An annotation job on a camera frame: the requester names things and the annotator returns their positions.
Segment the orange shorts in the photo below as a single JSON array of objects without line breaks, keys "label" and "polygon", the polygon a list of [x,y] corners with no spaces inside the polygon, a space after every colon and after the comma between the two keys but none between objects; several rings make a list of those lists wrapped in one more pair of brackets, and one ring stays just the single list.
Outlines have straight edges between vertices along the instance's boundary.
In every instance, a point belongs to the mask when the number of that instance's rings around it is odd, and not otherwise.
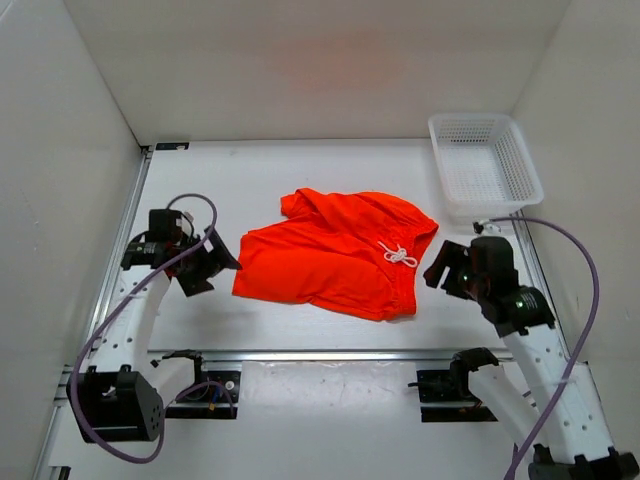
[{"label": "orange shorts", "polygon": [[416,314],[417,269],[439,230],[418,207],[381,192],[301,188],[280,211],[283,221],[242,236],[233,295],[371,321]]}]

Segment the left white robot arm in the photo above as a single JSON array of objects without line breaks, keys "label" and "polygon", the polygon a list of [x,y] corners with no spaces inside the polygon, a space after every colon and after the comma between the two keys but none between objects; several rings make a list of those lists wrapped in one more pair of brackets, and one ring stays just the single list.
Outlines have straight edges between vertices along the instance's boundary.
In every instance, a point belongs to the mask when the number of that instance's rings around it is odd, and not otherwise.
[{"label": "left white robot arm", "polygon": [[149,212],[147,229],[129,241],[120,267],[117,304],[66,387],[88,443],[151,442],[179,393],[188,400],[206,395],[210,377],[201,353],[183,349],[151,359],[152,331],[172,284],[193,297],[241,265],[213,226],[198,235],[187,214],[165,208]]}]

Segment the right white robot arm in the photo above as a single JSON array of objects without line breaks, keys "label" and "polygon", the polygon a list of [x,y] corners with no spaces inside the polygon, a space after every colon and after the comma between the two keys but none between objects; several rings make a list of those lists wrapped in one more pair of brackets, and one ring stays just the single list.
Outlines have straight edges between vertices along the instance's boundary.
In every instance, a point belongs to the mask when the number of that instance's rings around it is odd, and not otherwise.
[{"label": "right white robot arm", "polygon": [[424,279],[475,302],[526,381],[528,395],[485,348],[461,351],[451,363],[452,393],[480,400],[512,438],[510,476],[526,461],[531,479],[638,478],[636,457],[614,445],[588,367],[564,352],[544,295],[520,283],[505,238],[481,236],[468,246],[445,241]]}]

